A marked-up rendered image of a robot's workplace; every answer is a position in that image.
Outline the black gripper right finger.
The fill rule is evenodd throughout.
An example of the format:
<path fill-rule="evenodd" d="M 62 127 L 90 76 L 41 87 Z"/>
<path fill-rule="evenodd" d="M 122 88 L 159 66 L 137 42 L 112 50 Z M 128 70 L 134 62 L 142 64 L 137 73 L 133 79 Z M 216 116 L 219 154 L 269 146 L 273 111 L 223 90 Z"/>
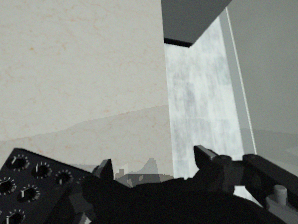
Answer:
<path fill-rule="evenodd" d="M 245 189 L 267 210 L 287 224 L 298 224 L 298 177 L 256 154 L 242 160 L 219 155 L 195 145 L 194 157 L 199 170 L 181 185 L 183 191 L 217 191 L 234 194 L 235 186 Z M 229 177 L 228 177 L 229 174 Z"/>

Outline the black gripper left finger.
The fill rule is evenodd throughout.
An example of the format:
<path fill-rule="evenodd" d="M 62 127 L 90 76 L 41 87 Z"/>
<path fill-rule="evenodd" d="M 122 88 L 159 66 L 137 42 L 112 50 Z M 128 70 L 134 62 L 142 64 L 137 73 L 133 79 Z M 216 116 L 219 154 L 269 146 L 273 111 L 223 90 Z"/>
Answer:
<path fill-rule="evenodd" d="M 52 187 L 21 224 L 72 224 L 74 215 L 82 212 L 93 221 L 107 207 L 118 214 L 149 199 L 146 191 L 114 180 L 111 159 L 103 160 L 79 184 L 71 188 L 67 183 Z"/>

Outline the black knob box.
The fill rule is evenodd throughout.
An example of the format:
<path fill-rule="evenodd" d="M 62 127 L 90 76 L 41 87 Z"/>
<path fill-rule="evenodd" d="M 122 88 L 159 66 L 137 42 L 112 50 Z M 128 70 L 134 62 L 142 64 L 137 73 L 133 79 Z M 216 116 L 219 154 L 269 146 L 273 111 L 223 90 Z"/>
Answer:
<path fill-rule="evenodd" d="M 29 150 L 14 148 L 0 169 L 0 224 L 20 224 L 50 188 L 61 183 L 68 183 L 69 188 L 78 186 L 90 174 Z"/>

